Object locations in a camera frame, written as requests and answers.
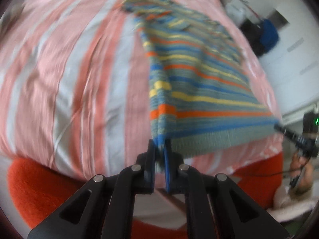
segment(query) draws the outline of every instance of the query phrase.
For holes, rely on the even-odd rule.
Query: wire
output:
[[[272,176],[276,176],[276,175],[280,175],[280,174],[291,173],[291,172],[295,172],[295,171],[301,171],[308,164],[310,159],[311,159],[311,157],[309,157],[308,160],[306,161],[306,163],[304,165],[302,165],[298,169],[282,171],[282,172],[276,172],[276,173],[272,173],[272,174],[264,174],[264,175],[238,174],[238,176],[242,176],[242,177],[272,177]]]

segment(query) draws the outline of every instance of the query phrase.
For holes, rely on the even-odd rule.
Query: pink fabric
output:
[[[146,151],[149,63],[123,0],[28,0],[0,40],[0,151],[78,179],[114,175]],[[273,90],[219,0],[175,0],[224,25],[256,98],[280,118]],[[186,162],[207,174],[279,153],[281,135]]]

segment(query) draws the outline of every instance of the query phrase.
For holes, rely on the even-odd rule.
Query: striped sweater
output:
[[[272,134],[276,118],[257,101],[240,49],[218,22],[170,0],[126,0],[150,60],[152,136],[185,157]]]

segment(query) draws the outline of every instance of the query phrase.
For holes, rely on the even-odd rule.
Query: metal screw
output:
[[[179,169],[182,170],[182,171],[187,171],[189,168],[189,165],[188,164],[181,164],[179,166]]]
[[[94,178],[93,178],[93,180],[95,182],[101,182],[101,181],[103,181],[103,179],[104,179],[104,177],[101,174],[95,175]]]
[[[227,180],[227,176],[223,173],[219,173],[217,174],[217,179],[221,182],[224,182],[225,180]]]
[[[134,165],[132,165],[132,170],[134,171],[134,172],[137,172],[137,171],[139,171],[139,170],[141,170],[141,166],[139,165],[139,164],[134,164]]]

